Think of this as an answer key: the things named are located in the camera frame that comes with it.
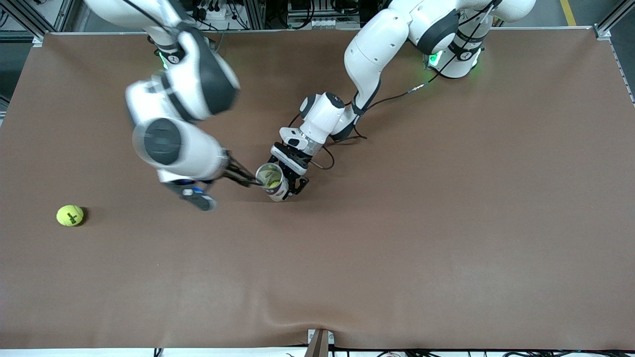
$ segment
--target green led light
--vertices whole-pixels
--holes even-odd
[[[428,58],[428,63],[430,63],[430,65],[437,65],[439,63],[439,60],[441,59],[441,55],[443,54],[443,51],[439,51],[433,55],[431,55]]]
[[[477,63],[478,63],[478,55],[481,54],[481,49],[479,48],[479,50],[476,52],[476,55],[474,56],[474,61],[472,62],[472,67],[474,67]]]
[[[168,69],[168,64],[166,63],[165,58],[163,57],[163,54],[161,52],[159,52],[159,58],[161,59],[161,61],[163,62],[163,68]]]

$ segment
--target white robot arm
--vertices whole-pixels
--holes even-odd
[[[346,48],[344,65],[358,90],[350,104],[342,112],[331,111],[332,117],[303,116],[305,123],[300,127],[299,134],[303,135],[302,127],[310,123],[326,131],[331,128],[330,137],[336,142],[348,138],[375,98],[384,67],[406,40],[412,42],[424,55],[440,53],[437,55],[437,67],[432,66],[438,75],[464,76],[475,64],[481,43],[491,27],[492,16],[513,22],[527,15],[534,3],[535,0],[393,0],[388,8],[377,13],[357,33]],[[464,17],[469,17],[463,22],[460,19],[462,11]],[[330,108],[333,104],[316,101],[315,105]],[[311,110],[322,111],[318,107]],[[283,128],[280,131],[284,143],[274,144],[269,162],[261,166],[256,174],[264,183],[264,189],[278,201],[297,194],[304,188],[308,182],[304,177],[306,165],[298,167],[302,166],[299,161],[308,163],[321,147],[319,145],[314,152],[296,147],[295,141],[286,138],[289,137],[290,130],[293,129]],[[298,152],[308,157],[299,157]],[[288,192],[276,196],[275,190],[268,187],[265,176],[273,177],[272,182],[280,179],[280,189]],[[285,179],[289,182],[286,188]],[[296,180],[300,182],[300,190],[294,189]]]
[[[159,55],[169,64],[177,64],[185,53],[173,34],[164,27],[174,27],[189,16],[176,0],[84,0],[97,16],[104,20],[131,29],[143,29],[157,46]],[[161,19],[157,24],[153,19]]]
[[[135,0],[141,14],[131,2],[99,0],[92,6],[116,24],[157,27],[154,30],[162,36],[153,37],[157,45],[161,38],[162,44],[169,42],[182,53],[166,71],[126,90],[139,157],[157,169],[160,182],[204,211],[216,207],[205,191],[217,179],[227,177],[245,187],[260,185],[216,139],[195,126],[231,108],[240,89],[234,71],[187,23],[189,17],[180,4]]]

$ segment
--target brown paper surface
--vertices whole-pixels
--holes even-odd
[[[305,96],[355,93],[354,32],[226,35],[200,127],[253,172]],[[131,146],[145,36],[47,35],[0,129],[0,347],[635,349],[635,110],[591,30],[496,30],[463,79],[378,105],[289,202],[199,212]],[[377,99],[430,78],[405,44]],[[324,165],[329,157],[319,154]],[[59,207],[88,207],[81,227]]]

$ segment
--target tennis ball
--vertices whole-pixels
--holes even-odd
[[[84,211],[79,206],[66,205],[57,211],[57,222],[63,226],[72,227],[81,223]]]

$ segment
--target paper cup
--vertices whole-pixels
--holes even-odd
[[[280,166],[266,163],[256,171],[256,179],[262,184],[262,189],[271,199],[280,202],[289,191],[289,182],[282,173]]]

